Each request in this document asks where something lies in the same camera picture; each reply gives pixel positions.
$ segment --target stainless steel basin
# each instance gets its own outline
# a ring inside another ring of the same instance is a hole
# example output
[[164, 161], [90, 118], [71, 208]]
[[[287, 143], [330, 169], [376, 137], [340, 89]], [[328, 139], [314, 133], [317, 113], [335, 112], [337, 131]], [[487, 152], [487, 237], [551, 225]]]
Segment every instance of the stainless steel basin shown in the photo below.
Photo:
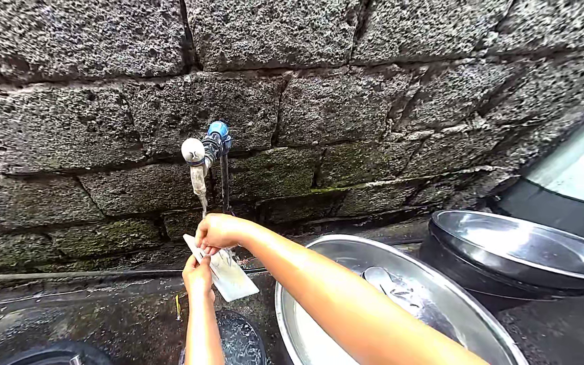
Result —
[[[450, 328], [455, 340], [490, 364], [527, 364], [511, 337], [488, 311], [455, 282], [426, 264], [385, 244], [355, 236], [324, 236], [307, 247], [358, 275], [372, 266], [385, 269], [393, 282], [407, 288], [409, 294], [405, 298], [412, 298], [419, 306], [429, 303], [424, 307], [430, 313], [411, 312], [414, 316], [443, 321], [442, 327]], [[278, 283], [275, 305], [278, 326], [295, 365], [356, 364]]]
[[583, 237], [486, 212], [435, 212], [431, 224], [441, 242], [488, 269], [532, 285], [584, 289]]

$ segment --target black container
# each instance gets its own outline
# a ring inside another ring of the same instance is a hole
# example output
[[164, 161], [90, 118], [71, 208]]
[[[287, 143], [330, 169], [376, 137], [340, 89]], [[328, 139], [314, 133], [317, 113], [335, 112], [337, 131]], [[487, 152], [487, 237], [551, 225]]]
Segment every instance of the black container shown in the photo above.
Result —
[[84, 342], [61, 341], [42, 349], [18, 353], [1, 365], [71, 365], [78, 356], [84, 365], [112, 365], [107, 354]]
[[418, 252], [420, 260], [463, 286], [491, 312], [517, 307], [530, 301], [554, 301], [584, 295], [584, 289], [560, 290], [535, 286], [467, 261], [446, 244], [442, 244], [435, 234], [436, 230], [440, 228], [430, 222], [430, 235], [423, 241]]

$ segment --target white cutting board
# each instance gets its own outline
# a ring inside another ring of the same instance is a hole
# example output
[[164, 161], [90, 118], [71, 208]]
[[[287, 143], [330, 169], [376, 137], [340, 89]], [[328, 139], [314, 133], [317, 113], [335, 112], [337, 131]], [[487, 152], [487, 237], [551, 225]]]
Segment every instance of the white cutting board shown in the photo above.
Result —
[[[195, 259], [201, 262], [205, 253], [195, 246], [195, 237], [184, 235], [184, 240]], [[228, 264], [226, 256], [221, 256], [220, 253], [211, 256], [211, 277], [224, 300], [230, 302], [258, 293], [260, 290], [238, 263], [233, 259], [230, 260], [231, 264]]]

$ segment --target stone wall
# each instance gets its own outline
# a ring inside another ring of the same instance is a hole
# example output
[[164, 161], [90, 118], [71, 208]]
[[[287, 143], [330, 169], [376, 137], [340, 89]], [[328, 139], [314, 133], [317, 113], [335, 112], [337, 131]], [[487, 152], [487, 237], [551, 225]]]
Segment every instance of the stone wall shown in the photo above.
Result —
[[584, 2], [2, 0], [0, 273], [185, 253], [217, 119], [289, 236], [473, 206], [584, 122]]

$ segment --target running water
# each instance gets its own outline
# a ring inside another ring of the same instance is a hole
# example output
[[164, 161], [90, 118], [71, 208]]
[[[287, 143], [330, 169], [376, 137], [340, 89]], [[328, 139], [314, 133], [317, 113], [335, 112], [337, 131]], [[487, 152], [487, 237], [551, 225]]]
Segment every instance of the running water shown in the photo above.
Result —
[[198, 197], [200, 198], [200, 203], [202, 203], [202, 219], [204, 219], [206, 218], [206, 207], [208, 205], [208, 202], [206, 201], [206, 193], [202, 193], [198, 195]]

